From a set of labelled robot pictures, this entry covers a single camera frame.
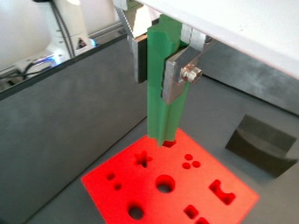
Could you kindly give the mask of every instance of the dark gray panel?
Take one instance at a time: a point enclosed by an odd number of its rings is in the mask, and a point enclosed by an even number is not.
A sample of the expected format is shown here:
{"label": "dark gray panel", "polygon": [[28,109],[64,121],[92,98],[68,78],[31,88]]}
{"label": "dark gray panel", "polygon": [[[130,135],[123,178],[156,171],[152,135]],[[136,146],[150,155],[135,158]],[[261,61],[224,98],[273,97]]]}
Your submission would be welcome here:
{"label": "dark gray panel", "polygon": [[212,79],[299,115],[299,80],[227,45],[215,44],[202,56],[199,68]]}
{"label": "dark gray panel", "polygon": [[[299,164],[295,164],[279,178],[273,178],[243,158],[226,150],[227,142],[244,114],[252,115],[290,135],[299,137],[298,116],[207,77],[202,77],[199,83],[191,86],[180,127],[261,195],[259,202],[242,223],[295,224],[299,220],[297,209],[299,207],[297,190]],[[144,134],[146,122],[135,127],[92,167],[102,164]],[[299,158],[298,141],[287,156]],[[79,179],[28,221],[28,224],[40,223],[106,223]]]}
{"label": "dark gray panel", "polygon": [[0,101],[0,220],[22,223],[146,117],[123,39]]}

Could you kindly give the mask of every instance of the white wall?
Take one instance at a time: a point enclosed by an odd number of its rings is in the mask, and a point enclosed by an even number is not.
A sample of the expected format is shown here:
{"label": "white wall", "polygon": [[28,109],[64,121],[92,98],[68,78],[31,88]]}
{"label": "white wall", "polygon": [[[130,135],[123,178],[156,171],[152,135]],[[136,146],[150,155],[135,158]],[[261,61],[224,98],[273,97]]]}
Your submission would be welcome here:
{"label": "white wall", "polygon": [[[88,32],[118,21],[112,0],[80,2]],[[32,0],[0,0],[0,70],[42,52],[51,41],[40,7]]]}

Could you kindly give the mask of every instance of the dark gray block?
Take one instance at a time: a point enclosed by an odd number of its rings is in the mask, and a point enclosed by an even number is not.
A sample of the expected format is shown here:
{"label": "dark gray block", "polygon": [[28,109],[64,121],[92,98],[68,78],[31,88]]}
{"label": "dark gray block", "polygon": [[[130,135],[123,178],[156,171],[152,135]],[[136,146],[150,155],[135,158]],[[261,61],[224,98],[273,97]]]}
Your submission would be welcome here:
{"label": "dark gray block", "polygon": [[282,130],[246,115],[228,140],[227,149],[278,177],[297,163],[297,159],[286,158],[295,140]]}

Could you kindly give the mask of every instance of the gray table surface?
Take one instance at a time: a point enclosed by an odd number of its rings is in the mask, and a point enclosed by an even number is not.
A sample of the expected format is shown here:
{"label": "gray table surface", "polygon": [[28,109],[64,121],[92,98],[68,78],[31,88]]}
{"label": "gray table surface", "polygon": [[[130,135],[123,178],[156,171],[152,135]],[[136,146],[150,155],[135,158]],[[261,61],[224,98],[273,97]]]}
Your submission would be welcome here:
{"label": "gray table surface", "polygon": [[[259,202],[242,223],[299,223],[299,193],[297,191],[299,164],[295,164],[279,178],[273,178],[224,149],[244,114],[299,137],[298,116],[206,77],[191,86],[180,128],[261,195]],[[88,170],[114,157],[144,135],[146,120],[118,141]],[[287,156],[299,158],[298,141]],[[68,185],[28,223],[106,223],[80,183],[80,178]]]}

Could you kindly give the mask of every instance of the circular hole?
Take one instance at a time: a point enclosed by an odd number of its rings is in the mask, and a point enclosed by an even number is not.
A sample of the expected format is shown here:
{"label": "circular hole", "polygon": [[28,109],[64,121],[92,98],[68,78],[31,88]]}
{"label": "circular hole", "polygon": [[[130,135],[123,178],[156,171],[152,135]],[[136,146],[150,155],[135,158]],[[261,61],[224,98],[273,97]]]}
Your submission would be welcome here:
{"label": "circular hole", "polygon": [[192,160],[192,155],[191,155],[191,154],[186,154],[186,155],[184,155],[184,158],[186,158],[187,160]]}
{"label": "circular hole", "polygon": [[195,168],[199,168],[202,166],[202,163],[199,161],[192,161],[191,165],[195,167]]}
{"label": "circular hole", "polygon": [[112,180],[115,178],[116,174],[114,172],[111,172],[108,175],[107,175],[107,180]]}
{"label": "circular hole", "polygon": [[122,185],[120,184],[115,184],[115,190],[119,191],[122,189]]}
{"label": "circular hole", "polygon": [[143,211],[142,207],[131,206],[128,208],[128,215],[134,220],[140,221],[144,218],[144,211]]}
{"label": "circular hole", "polygon": [[160,193],[170,193],[175,188],[174,178],[168,175],[162,175],[155,180],[155,186]]}
{"label": "circular hole", "polygon": [[183,163],[183,164],[182,164],[182,168],[183,168],[183,169],[187,169],[187,170],[188,170],[188,169],[191,169],[191,167],[192,167],[192,166],[191,166],[190,163]]}

